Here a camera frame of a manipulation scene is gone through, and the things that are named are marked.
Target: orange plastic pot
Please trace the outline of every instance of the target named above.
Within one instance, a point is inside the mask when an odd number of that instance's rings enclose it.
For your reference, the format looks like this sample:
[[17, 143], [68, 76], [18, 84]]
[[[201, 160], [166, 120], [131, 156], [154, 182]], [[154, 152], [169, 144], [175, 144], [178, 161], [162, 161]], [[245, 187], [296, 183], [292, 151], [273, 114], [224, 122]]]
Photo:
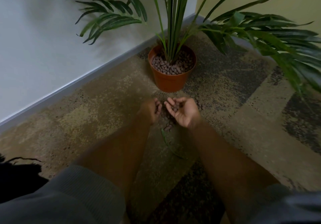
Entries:
[[161, 51], [162, 51], [161, 45], [154, 47], [148, 54], [148, 61], [149, 61], [149, 65], [150, 65], [150, 67], [153, 71], [153, 74], [154, 74], [156, 86], [160, 90], [162, 90], [163, 92], [169, 93], [169, 92], [177, 92], [177, 91], [181, 90], [184, 87], [187, 78], [190, 76], [191, 72], [193, 71], [193, 69], [196, 66], [196, 56], [195, 56], [195, 53], [193, 52], [193, 50], [185, 45], [182, 45], [181, 50], [187, 52], [187, 54], [192, 56], [192, 61], [193, 61], [194, 66], [191, 70], [189, 70], [183, 74], [179, 74], [179, 75], [163, 74], [163, 73], [157, 71], [155, 68], [153, 68], [151, 63], [154, 60], [154, 58], [158, 54], [161, 53]]

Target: forearm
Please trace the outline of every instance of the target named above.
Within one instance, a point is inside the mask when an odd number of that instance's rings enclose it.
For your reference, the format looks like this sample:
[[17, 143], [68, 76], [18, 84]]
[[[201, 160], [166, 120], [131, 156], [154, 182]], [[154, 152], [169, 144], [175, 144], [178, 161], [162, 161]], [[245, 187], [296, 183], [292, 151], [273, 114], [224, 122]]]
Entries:
[[266, 169], [227, 143], [207, 122], [200, 121], [190, 131], [231, 221], [235, 219], [236, 206], [240, 202], [247, 201], [269, 185], [279, 183]]
[[142, 161], [150, 119], [138, 113], [134, 120], [80, 156], [75, 164], [86, 167], [118, 186], [126, 200]]

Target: ribbed cuff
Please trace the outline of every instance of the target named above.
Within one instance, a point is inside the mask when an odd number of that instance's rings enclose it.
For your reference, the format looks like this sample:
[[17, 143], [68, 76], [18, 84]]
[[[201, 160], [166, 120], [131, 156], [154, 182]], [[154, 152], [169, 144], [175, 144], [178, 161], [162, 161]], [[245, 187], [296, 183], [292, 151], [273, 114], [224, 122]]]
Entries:
[[79, 165], [71, 165], [38, 190], [54, 190], [74, 197], [97, 223], [119, 223], [126, 210], [125, 198], [111, 181]]

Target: person's right arm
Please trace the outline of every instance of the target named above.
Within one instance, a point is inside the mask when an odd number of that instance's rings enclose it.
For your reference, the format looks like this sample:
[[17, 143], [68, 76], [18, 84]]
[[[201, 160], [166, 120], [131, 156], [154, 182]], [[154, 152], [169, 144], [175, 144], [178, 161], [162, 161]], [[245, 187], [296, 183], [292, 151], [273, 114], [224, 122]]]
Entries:
[[[181, 103], [177, 112], [172, 105]], [[169, 113], [189, 129], [201, 161], [216, 192], [222, 199], [231, 223], [238, 215], [238, 206], [245, 204], [267, 186], [279, 181], [262, 166], [227, 143], [200, 115], [192, 98], [168, 98]]]

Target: person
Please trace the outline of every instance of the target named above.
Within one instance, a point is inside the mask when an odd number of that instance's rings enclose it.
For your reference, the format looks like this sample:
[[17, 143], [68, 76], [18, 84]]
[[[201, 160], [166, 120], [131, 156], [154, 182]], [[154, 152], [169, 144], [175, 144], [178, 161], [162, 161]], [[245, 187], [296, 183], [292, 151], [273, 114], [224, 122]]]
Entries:
[[[172, 105], [180, 104], [177, 112]], [[189, 130], [231, 223], [320, 222], [320, 193], [292, 194], [262, 166], [227, 143], [192, 98], [164, 103]], [[161, 112], [142, 103], [133, 121], [82, 154], [32, 194], [0, 205], [2, 223], [119, 223], [142, 161], [150, 125]]]

